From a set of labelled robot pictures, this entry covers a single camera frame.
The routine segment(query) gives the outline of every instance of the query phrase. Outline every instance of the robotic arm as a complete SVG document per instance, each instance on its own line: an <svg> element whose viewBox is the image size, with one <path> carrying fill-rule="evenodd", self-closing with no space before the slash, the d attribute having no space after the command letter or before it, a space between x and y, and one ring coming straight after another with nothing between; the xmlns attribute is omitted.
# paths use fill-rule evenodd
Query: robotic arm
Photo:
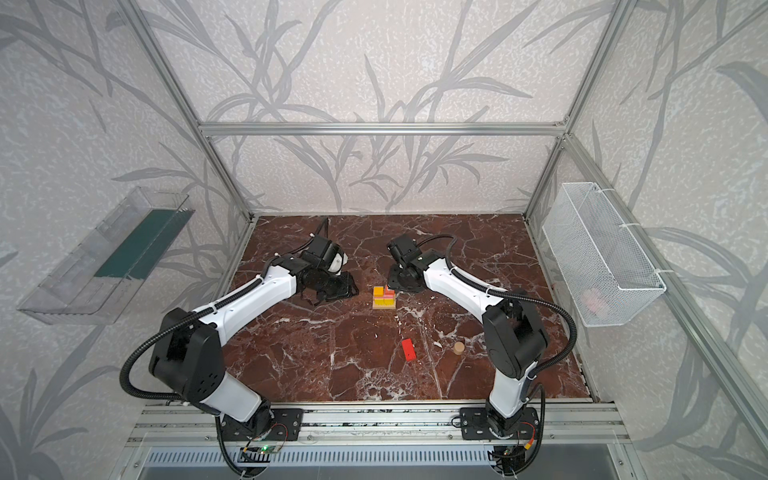
<svg viewBox="0 0 768 480"><path fill-rule="evenodd" d="M358 293L353 277L341 271L348 259L339 245L313 236L298 250L303 247L301 254L273 258L261 275L215 302L192 312L171 310L160 332L123 366L123 390L139 398L190 402L239 424L252 438L268 432L273 424L269 400L227 373L222 346L271 306L305 289L316 291L318 303ZM135 360L152 345L149 371L175 393L145 392L130 383L128 374Z"/></svg>
<svg viewBox="0 0 768 480"><path fill-rule="evenodd" d="M407 235L392 240L387 249L396 262L389 271L390 289L417 293L429 288L482 323L488 357L496 368L486 402L488 425L496 437L509 438L519 427L531 372L549 344L538 312L530 303L493 295L501 289L456 266L449 267L445 256L434 250L422 252ZM524 296L525 291L513 294Z"/></svg>
<svg viewBox="0 0 768 480"><path fill-rule="evenodd" d="M171 310L163 318L160 332L142 343L128 357L120 372L121 387L131 396L189 402L215 415L224 460L241 477L246 472L239 470L226 454L221 419L237 424L238 429L252 439L269 434L275 421L269 400L227 373L222 346L271 306L305 289L316 291L317 303L341 300L358 293L349 272L341 271L347 256L339 245L318 236L323 225L326 225L327 236L325 219L310 241L292 253L276 255L266 262L259 276L219 300L191 312L180 308ZM440 237L453 238L445 255L434 250L422 252L419 248ZM525 407L528 386L540 371L569 354L576 342L575 322L557 305L527 297L523 290L499 289L453 266L450 251L455 241L452 235L437 235L419 244L406 235L395 238L387 245L396 262L389 272L389 288L408 292L429 288L454 300L482 323L488 356L496 368L494 387L482 418L495 438L509 439L526 418L535 423L535 410ZM568 345L545 361L541 360L541 355L549 344L549 336L533 307L535 303L563 316L571 331ZM131 384L131 368L152 346L149 371L173 392L147 392ZM541 398L539 435L545 413L543 388ZM521 468L513 468L512 473L521 472L533 461L541 446L541 436L538 438L528 460ZM512 465L510 455L494 455L499 462Z"/></svg>

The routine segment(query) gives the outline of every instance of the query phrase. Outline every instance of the clear plastic bin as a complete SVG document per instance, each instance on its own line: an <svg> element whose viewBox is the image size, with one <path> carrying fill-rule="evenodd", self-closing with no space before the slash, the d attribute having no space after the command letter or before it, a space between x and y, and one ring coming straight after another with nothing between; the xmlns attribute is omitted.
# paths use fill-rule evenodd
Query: clear plastic bin
<svg viewBox="0 0 768 480"><path fill-rule="evenodd" d="M134 188L18 309L49 324L114 323L189 220L188 197Z"/></svg>

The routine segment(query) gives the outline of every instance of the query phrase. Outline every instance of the red wire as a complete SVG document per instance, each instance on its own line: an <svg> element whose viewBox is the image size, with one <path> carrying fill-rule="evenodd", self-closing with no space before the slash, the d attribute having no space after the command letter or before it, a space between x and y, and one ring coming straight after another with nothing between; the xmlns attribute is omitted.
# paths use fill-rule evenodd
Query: red wire
<svg viewBox="0 0 768 480"><path fill-rule="evenodd" d="M285 425L283 425L282 423L276 423L276 424L275 424L275 426L276 426L276 427L283 427L283 429L284 429L284 430L285 430L285 432L286 432L286 433L285 433L285 438L283 438L283 444L280 446L280 450L282 450L282 449L283 449L283 447L284 447L284 446L285 446L285 444L286 444L286 440L288 439L288 427L286 427L286 426L285 426Z"/></svg>
<svg viewBox="0 0 768 480"><path fill-rule="evenodd" d="M529 425L533 429L533 435L531 435L531 443L533 443L534 439L536 438L536 427L534 427L532 424L530 424L528 422L520 422L520 423L524 423L526 425Z"/></svg>

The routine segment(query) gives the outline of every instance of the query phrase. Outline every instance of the wooden block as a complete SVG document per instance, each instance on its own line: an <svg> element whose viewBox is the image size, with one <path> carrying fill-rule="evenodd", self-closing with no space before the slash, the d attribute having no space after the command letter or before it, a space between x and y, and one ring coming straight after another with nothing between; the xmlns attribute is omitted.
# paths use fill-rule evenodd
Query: wooden block
<svg viewBox="0 0 768 480"><path fill-rule="evenodd" d="M406 355L406 362L416 360L416 350L413 348L413 342L411 339L405 339L402 341L402 352Z"/></svg>

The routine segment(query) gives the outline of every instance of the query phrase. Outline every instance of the brown marble surface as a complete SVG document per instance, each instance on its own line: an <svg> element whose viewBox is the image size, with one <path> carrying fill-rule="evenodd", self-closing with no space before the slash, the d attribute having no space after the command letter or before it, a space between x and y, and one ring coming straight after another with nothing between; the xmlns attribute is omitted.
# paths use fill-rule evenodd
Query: brown marble surface
<svg viewBox="0 0 768 480"><path fill-rule="evenodd" d="M318 222L319 217L261 217L232 288L253 279L275 252L302 244ZM296 295L274 306L224 347L229 373L273 402L486 398L495 369L473 316L430 290L398 293L397 310L371 308L372 288L386 284L392 264L386 244L402 233L417 241L453 233L463 240L452 252L458 266L490 283L551 300L519 215L331 217L329 236L348 254L345 270L360 294L318 307ZM447 242L428 245L442 250ZM539 311L551 339L544 355L549 358L567 338L555 314ZM416 350L411 362L400 344L407 338ZM460 356L452 351L457 341L466 345ZM539 379L549 397L589 396L573 354Z"/></svg>

